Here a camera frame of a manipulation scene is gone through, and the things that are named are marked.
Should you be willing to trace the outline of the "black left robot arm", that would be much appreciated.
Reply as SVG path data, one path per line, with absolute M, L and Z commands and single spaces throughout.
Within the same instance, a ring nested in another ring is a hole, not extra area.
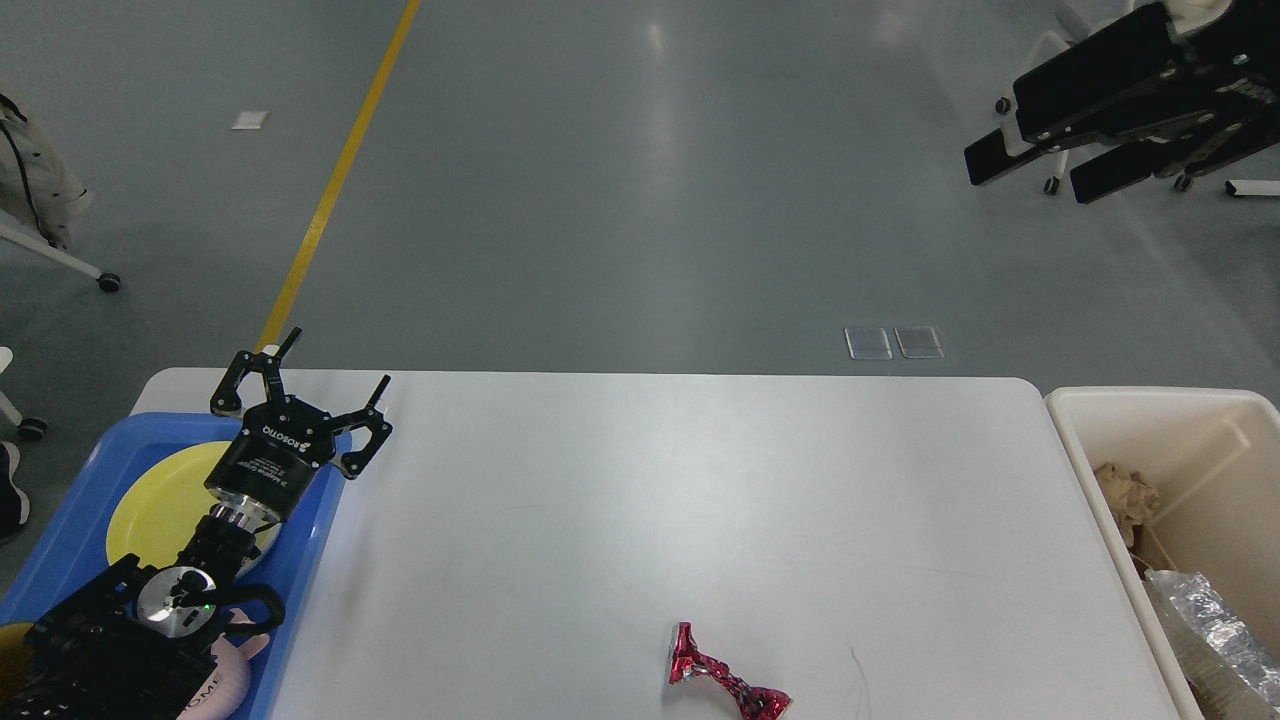
M 209 406 L 239 429 L 204 480 L 210 509 L 164 568 L 125 553 L 40 616 L 24 634 L 26 683 L 5 719 L 175 719 L 218 669 L 214 646 L 269 635 L 285 601 L 243 583 L 257 538 L 284 525 L 325 468 L 352 480 L 390 438 L 384 375 L 362 407 L 333 414 L 287 392 L 278 351 L 242 351 Z

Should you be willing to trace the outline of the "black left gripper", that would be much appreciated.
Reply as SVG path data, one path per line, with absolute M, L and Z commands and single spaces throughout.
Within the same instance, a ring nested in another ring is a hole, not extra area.
M 275 351 L 238 351 L 210 397 L 215 416 L 242 416 L 239 434 L 215 462 L 204 487 L 219 500 L 246 498 L 260 506 L 269 521 L 285 521 L 298 507 L 321 465 L 332 465 L 355 480 L 390 438 L 393 425 L 378 402 L 392 383 L 383 375 L 362 407 L 332 415 L 289 398 L 282 361 L 302 329 L 294 327 Z M 264 404 L 246 410 L 241 384 L 250 375 L 262 380 Z M 339 452 L 337 441 L 365 433 L 364 442 Z

